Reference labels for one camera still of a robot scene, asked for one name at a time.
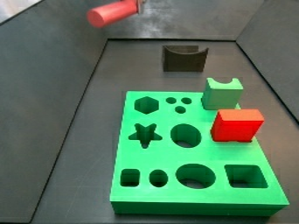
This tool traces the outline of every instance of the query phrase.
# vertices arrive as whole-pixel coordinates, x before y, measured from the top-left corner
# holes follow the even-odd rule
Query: green block
[[[203,108],[202,93],[127,93],[110,194],[116,214],[269,216],[289,205],[258,140],[213,141],[217,113]]]
[[[206,109],[234,109],[239,103],[243,86],[239,79],[223,84],[213,78],[207,79],[206,89],[202,97],[202,104]]]

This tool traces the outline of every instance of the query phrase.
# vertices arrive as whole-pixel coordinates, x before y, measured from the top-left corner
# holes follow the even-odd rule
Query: circular hole
[[[150,174],[150,182],[156,187],[163,187],[167,184],[168,176],[164,171],[155,170]]]
[[[175,100],[175,98],[172,98],[172,97],[168,97],[168,98],[166,99],[166,101],[167,101],[168,103],[171,103],[171,104],[175,104],[175,103],[176,103],[176,100]]]
[[[179,113],[179,114],[183,114],[186,112],[186,108],[184,107],[176,107],[175,108],[175,111]]]
[[[192,99],[184,97],[184,98],[182,98],[182,102],[183,102],[184,104],[191,104],[191,103],[192,103]]]
[[[202,142],[202,133],[190,124],[179,124],[171,131],[172,141],[183,148],[192,148]]]
[[[176,173],[179,182],[194,189],[203,189],[210,187],[217,180],[214,171],[202,164],[186,164]]]

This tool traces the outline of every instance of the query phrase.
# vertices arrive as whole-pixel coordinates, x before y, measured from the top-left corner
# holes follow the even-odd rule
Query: hole
[[[184,141],[176,141],[175,142],[178,145],[180,145],[183,148],[191,148],[192,146],[187,143],[187,142],[184,142]]]
[[[176,107],[175,108],[175,111],[179,113],[179,114],[183,114],[186,112],[186,108],[184,107]]]
[[[171,103],[171,104],[175,104],[175,103],[176,103],[176,100],[175,100],[175,98],[172,98],[172,97],[168,97],[168,98],[166,99],[166,101],[167,101],[168,103]]]
[[[226,165],[229,183],[237,188],[267,188],[267,181],[257,165]]]
[[[155,133],[156,124],[143,126],[140,123],[135,125],[135,134],[128,137],[130,140],[140,141],[142,147],[148,148],[151,141],[160,141],[163,138]]]
[[[192,99],[184,97],[184,98],[182,98],[182,102],[183,102],[184,104],[191,104],[191,103],[192,103]]]
[[[158,109],[159,101],[148,96],[135,101],[135,110],[146,115],[154,113]]]
[[[202,133],[190,124],[179,124],[171,131],[172,141],[183,148],[192,148],[202,142]]]
[[[194,189],[203,189],[210,187],[217,180],[214,171],[202,164],[186,164],[176,173],[179,182]]]
[[[138,169],[124,169],[120,176],[120,185],[135,187],[139,185],[140,171]]]
[[[167,184],[168,176],[164,171],[155,170],[150,174],[150,182],[156,187],[163,187]]]

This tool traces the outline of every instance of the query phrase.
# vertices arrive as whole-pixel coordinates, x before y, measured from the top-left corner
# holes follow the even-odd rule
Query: green shape sorter
[[[217,113],[203,109],[202,93],[127,92],[116,214],[269,216],[289,205],[258,140],[213,141]]]

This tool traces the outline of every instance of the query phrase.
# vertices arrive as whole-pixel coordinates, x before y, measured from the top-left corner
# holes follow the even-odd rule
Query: hexagonal hole
[[[135,110],[146,115],[154,113],[158,109],[159,101],[148,96],[135,101]]]

